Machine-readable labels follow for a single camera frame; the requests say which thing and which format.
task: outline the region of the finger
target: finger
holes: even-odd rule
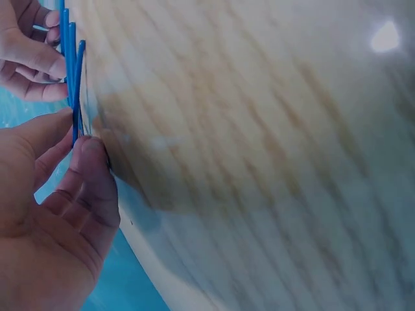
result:
[[[65,78],[65,58],[48,44],[34,41],[19,30],[10,29],[3,34],[0,58],[20,63],[29,68],[47,73],[56,78]]]
[[[68,155],[72,149],[72,129],[54,147],[46,151],[35,162],[34,168],[34,191],[40,189],[51,177],[55,168]]]
[[[51,11],[41,6],[34,18],[34,24],[46,29],[58,26],[60,24],[59,11]]]
[[[79,171],[79,159],[82,145],[88,139],[90,137],[83,136],[76,141],[67,172],[56,190],[42,203],[44,208],[50,210],[55,215],[62,216],[78,197],[83,182],[82,175]]]
[[[85,226],[86,221],[90,216],[90,211],[79,204],[72,204],[70,208],[62,216],[66,222],[78,232]]]
[[[49,29],[46,36],[46,43],[51,47],[57,47],[60,43],[60,29],[59,27],[53,27]]]
[[[22,147],[29,151],[33,159],[38,159],[50,148],[58,144],[72,125],[72,110],[63,109],[36,117],[12,129],[13,134],[21,139]]]
[[[33,28],[30,38],[34,41],[45,43],[48,31]]]
[[[51,78],[49,75],[45,73],[41,73],[37,70],[31,69],[29,67],[26,67],[24,65],[18,65],[16,67],[16,72],[24,76],[27,80],[30,80],[32,82],[37,83],[58,83],[61,81],[61,79],[54,79]]]
[[[115,180],[111,175],[103,143],[92,138],[82,146],[80,169],[84,185],[77,204],[91,212],[80,234],[102,259],[108,254],[118,230],[120,216]]]
[[[17,71],[2,85],[11,93],[31,102],[55,102],[67,98],[67,85],[64,83],[43,84],[30,81]]]

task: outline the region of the knuckle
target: knuckle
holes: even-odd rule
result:
[[[37,69],[42,66],[44,58],[44,53],[42,51],[33,51],[32,56],[30,57],[30,60],[28,62],[28,66],[33,69]]]
[[[0,85],[6,83],[14,74],[14,67],[11,63],[0,60]]]
[[[16,45],[19,36],[15,29],[6,29],[0,32],[0,58],[6,58],[13,46]]]

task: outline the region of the wood grain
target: wood grain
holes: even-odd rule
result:
[[[415,309],[413,1],[71,8],[85,125],[171,310]]]

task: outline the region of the curved wooden board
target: curved wooden board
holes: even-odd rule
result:
[[[415,308],[413,2],[71,5],[86,127],[172,310]]]

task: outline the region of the hand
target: hand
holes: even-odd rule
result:
[[[53,47],[59,24],[59,12],[38,0],[0,0],[0,86],[24,100],[67,97],[67,86],[57,83],[66,76],[65,59]]]
[[[71,110],[0,130],[0,310],[79,310],[119,227],[102,142],[81,137],[69,170],[34,193],[71,149]]]

